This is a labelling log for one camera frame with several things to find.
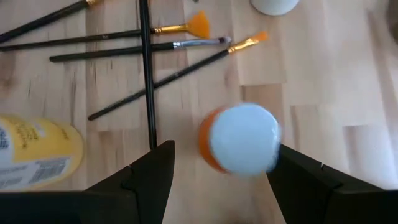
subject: brush handle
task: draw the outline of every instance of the brush handle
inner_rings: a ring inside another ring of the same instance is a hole
[[[36,19],[35,21],[22,25],[16,29],[10,30],[0,35],[0,44],[20,35],[26,34],[39,27],[55,22],[63,17],[69,16],[70,14],[78,12],[88,6],[89,4],[85,0],[82,0],[72,4],[71,6],[67,6],[61,10],[53,12],[47,16],[41,17],[40,19]]]
[[[173,50],[173,42],[163,43],[163,44],[152,44],[152,51],[165,51]],[[115,57],[121,55],[134,55],[141,54],[142,46],[128,47],[122,49],[112,49],[112,50],[99,50],[95,52],[77,53],[77,54],[66,54],[50,57],[51,62],[67,62],[73,60],[87,60],[93,58],[103,58],[103,57]]]
[[[193,65],[191,65],[191,66],[189,66],[187,68],[184,68],[183,70],[181,70],[179,72],[176,72],[176,73],[174,73],[174,74],[162,79],[161,81],[159,81],[159,82],[154,84],[154,88],[158,89],[160,87],[163,87],[163,86],[165,86],[165,85],[167,85],[167,84],[169,84],[169,83],[171,83],[171,82],[173,82],[175,80],[178,80],[179,78],[182,78],[182,77],[194,72],[195,70],[198,70],[199,68],[202,68],[202,67],[204,67],[206,65],[209,65],[209,64],[211,64],[213,62],[216,62],[217,60],[220,60],[220,59],[224,58],[228,54],[229,54],[228,50],[223,50],[223,51],[221,51],[221,52],[219,52],[217,54],[214,54],[211,57],[208,57],[208,58],[206,58],[206,59],[204,59],[204,60],[202,60],[202,61],[200,61],[198,63],[195,63],[195,64],[193,64]],[[122,107],[122,106],[124,106],[124,105],[126,105],[128,103],[130,103],[130,102],[138,100],[140,97],[142,97],[144,95],[145,95],[145,90],[140,90],[139,92],[137,92],[137,93],[135,93],[135,94],[123,99],[123,100],[119,100],[116,103],[114,103],[114,104],[112,104],[112,105],[100,110],[99,112],[96,112],[96,113],[90,115],[88,117],[88,120],[89,121],[93,121],[93,120],[95,120],[95,119],[97,119],[97,118],[99,118],[101,116],[104,116],[104,115],[106,115],[106,114],[108,114],[108,113],[110,113],[110,112],[112,112],[112,111],[114,111],[114,110],[116,110],[116,109],[118,109],[118,108],[120,108],[120,107]]]
[[[112,40],[118,38],[127,38],[127,37],[139,37],[141,36],[141,30],[130,30],[124,32],[115,32],[110,34],[98,34],[98,35],[89,35],[86,37],[74,37],[68,39],[60,39],[60,40],[50,40],[44,42],[36,42],[29,44],[18,44],[18,45],[9,45],[0,47],[0,51],[12,51],[12,50],[23,50],[23,49],[34,49],[39,47],[51,47],[58,45],[67,45],[67,44],[77,44],[77,43],[87,43],[101,40]]]
[[[157,147],[155,96],[152,66],[152,46],[150,39],[150,12],[148,0],[139,0],[139,15],[141,22],[142,59],[144,65],[145,94],[147,103],[147,119],[149,132],[149,148]]]

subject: white cup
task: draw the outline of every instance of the white cup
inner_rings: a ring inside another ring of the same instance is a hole
[[[250,0],[261,13],[269,16],[280,16],[291,11],[300,0]]]

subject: black plastic part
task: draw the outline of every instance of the black plastic part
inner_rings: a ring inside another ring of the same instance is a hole
[[[173,42],[163,43],[163,44],[152,44],[152,51],[158,52],[163,50],[173,50]],[[51,56],[51,62],[67,62],[73,60],[87,60],[93,58],[103,58],[103,57],[115,57],[122,55],[134,55],[141,54],[142,46],[137,47],[128,47],[122,49],[112,49],[112,50],[99,50],[95,52],[85,52],[85,53],[77,53],[77,54],[66,54],[66,55],[58,55]]]
[[[188,75],[189,73],[194,72],[195,70],[198,70],[199,68],[202,68],[202,67],[204,67],[206,65],[209,65],[209,64],[211,64],[211,63],[213,63],[213,62],[215,62],[215,61],[227,56],[228,54],[229,54],[228,50],[223,50],[221,52],[218,52],[217,54],[214,54],[211,57],[208,57],[208,58],[206,58],[206,59],[204,59],[204,60],[202,60],[202,61],[200,61],[198,63],[195,63],[195,64],[193,64],[193,65],[191,65],[191,66],[189,66],[187,68],[184,68],[183,70],[181,70],[179,72],[171,74],[170,76],[168,76],[168,77],[162,79],[161,81],[155,83],[155,89],[163,87],[163,86],[169,84],[172,81],[178,80],[179,78],[182,78],[185,75]],[[124,105],[126,105],[128,103],[130,103],[130,102],[133,102],[133,101],[139,99],[140,97],[142,97],[144,95],[145,95],[145,90],[140,90],[137,93],[135,93],[135,94],[123,99],[123,100],[119,100],[119,101],[113,103],[112,105],[109,105],[106,108],[104,108],[104,109],[102,109],[102,110],[90,115],[88,117],[88,120],[89,121],[93,121],[95,119],[98,119],[99,117],[104,116],[104,115],[106,115],[106,114],[108,114],[108,113],[110,113],[110,112],[112,112],[112,111],[114,111],[114,110],[116,110],[116,109],[118,109],[118,108],[120,108],[120,107],[122,107],[122,106],[124,106]]]
[[[36,19],[35,21],[32,21],[32,22],[22,25],[18,28],[10,30],[10,31],[0,35],[0,44],[6,42],[8,40],[11,40],[13,38],[16,38],[18,36],[21,36],[23,34],[26,34],[32,30],[46,26],[47,24],[55,22],[61,18],[67,17],[70,14],[78,12],[88,6],[89,5],[85,0],[81,0],[81,1],[76,2],[70,6],[64,7],[61,10],[53,12],[47,16],[41,17],[40,19]]]
[[[12,50],[34,49],[39,47],[53,47],[59,45],[78,44],[78,43],[87,43],[87,42],[94,42],[101,40],[112,40],[118,38],[140,37],[140,36],[141,36],[141,30],[130,30],[124,32],[115,32],[110,34],[90,35],[86,37],[74,37],[74,38],[61,39],[61,40],[50,40],[50,41],[28,43],[28,44],[1,46],[0,51],[6,52]]]
[[[323,165],[281,145],[268,179],[286,223],[396,223],[398,191]]]
[[[152,66],[152,48],[150,42],[150,19],[148,0],[139,1],[139,15],[141,20],[142,58],[144,61],[145,94],[147,103],[147,120],[149,132],[149,147],[151,150],[157,146],[156,112],[154,79]]]
[[[174,141],[167,141],[83,192],[2,193],[0,221],[161,224],[174,160]]]

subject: silver ferrule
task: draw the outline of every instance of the silver ferrule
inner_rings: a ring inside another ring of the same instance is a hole
[[[225,38],[226,44],[229,43],[229,39]],[[184,40],[180,42],[173,42],[173,47],[176,48],[181,48],[181,47],[191,47],[191,46],[199,46],[199,45],[213,45],[213,44],[220,44],[220,39],[219,38],[214,38],[214,39],[197,39],[197,40]]]

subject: gold ferrule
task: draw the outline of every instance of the gold ferrule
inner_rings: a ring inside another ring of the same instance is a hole
[[[156,34],[163,34],[163,33],[174,33],[174,32],[182,32],[187,31],[188,26],[186,24],[176,25],[176,26],[168,26],[168,27],[158,27],[155,28]]]
[[[97,3],[99,3],[100,1],[101,0],[86,0],[87,4],[89,6],[93,6],[93,5],[97,4]]]
[[[259,43],[258,40],[253,40],[252,38],[249,38],[249,39],[247,39],[247,40],[245,40],[245,41],[242,41],[242,42],[240,42],[240,43],[237,43],[237,44],[235,44],[235,45],[229,47],[228,52],[229,52],[229,53],[233,53],[233,52],[235,52],[235,51],[237,51],[237,50],[242,50],[242,49],[245,48],[245,47],[249,47],[249,46],[252,46],[252,45],[256,45],[256,44],[258,44],[258,43]]]

